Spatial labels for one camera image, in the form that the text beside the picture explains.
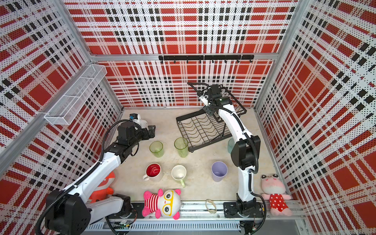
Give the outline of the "black wire dish rack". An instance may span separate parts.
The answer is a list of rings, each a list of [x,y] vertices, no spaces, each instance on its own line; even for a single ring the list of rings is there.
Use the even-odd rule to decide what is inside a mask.
[[[206,98],[206,89],[211,85],[193,83],[190,86]],[[247,113],[246,108],[238,99],[226,87],[220,86],[223,96],[229,98],[238,116]],[[199,111],[177,117],[176,122],[182,137],[188,140],[189,152],[194,152],[231,137],[230,130],[217,110],[207,106],[203,106]]]

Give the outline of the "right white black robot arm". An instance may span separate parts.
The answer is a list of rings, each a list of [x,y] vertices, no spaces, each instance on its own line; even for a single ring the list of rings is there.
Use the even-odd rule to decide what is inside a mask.
[[[254,175],[259,171],[260,138],[252,135],[241,121],[232,96],[224,96],[226,91],[222,85],[208,85],[203,83],[205,89],[198,92],[200,100],[204,103],[204,110],[213,116],[217,113],[222,119],[235,142],[231,151],[233,164],[238,168],[239,189],[237,192],[237,208],[240,215],[250,215],[257,206],[257,195],[254,192]]]

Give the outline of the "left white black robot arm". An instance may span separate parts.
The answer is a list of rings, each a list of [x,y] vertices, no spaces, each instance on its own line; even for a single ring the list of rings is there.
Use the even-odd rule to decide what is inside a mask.
[[[128,156],[134,156],[133,148],[155,137],[156,127],[143,128],[140,124],[123,119],[114,123],[118,136],[109,146],[102,146],[98,161],[63,190],[54,190],[46,198],[46,208],[35,224],[35,233],[41,235],[42,226],[61,235],[80,235],[86,228],[112,214],[130,208],[127,196],[115,194],[107,199],[88,205],[87,202],[101,182]]]

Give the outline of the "lilac plastic cup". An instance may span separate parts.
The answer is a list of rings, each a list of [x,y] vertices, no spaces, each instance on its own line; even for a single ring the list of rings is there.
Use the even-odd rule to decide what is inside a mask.
[[[217,161],[211,166],[211,176],[215,182],[220,182],[228,173],[228,167],[224,162]]]

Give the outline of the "tall green glass cup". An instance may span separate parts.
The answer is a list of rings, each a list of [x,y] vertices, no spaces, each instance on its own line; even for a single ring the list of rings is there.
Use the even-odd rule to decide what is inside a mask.
[[[177,150],[181,158],[186,158],[188,155],[188,140],[180,137],[177,138],[174,142],[174,147]]]

